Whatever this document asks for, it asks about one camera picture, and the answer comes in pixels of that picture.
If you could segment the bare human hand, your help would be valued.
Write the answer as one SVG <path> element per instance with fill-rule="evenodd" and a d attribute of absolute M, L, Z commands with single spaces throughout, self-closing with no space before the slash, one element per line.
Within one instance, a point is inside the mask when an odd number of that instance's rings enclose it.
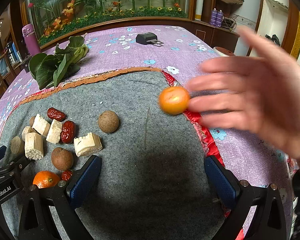
<path fill-rule="evenodd" d="M 300 66 L 250 28 L 238 32 L 257 56 L 203 62 L 204 75 L 191 79 L 187 88 L 207 95 L 192 98 L 189 109 L 203 113 L 204 126 L 256 134 L 294 158 L 300 168 Z"/>

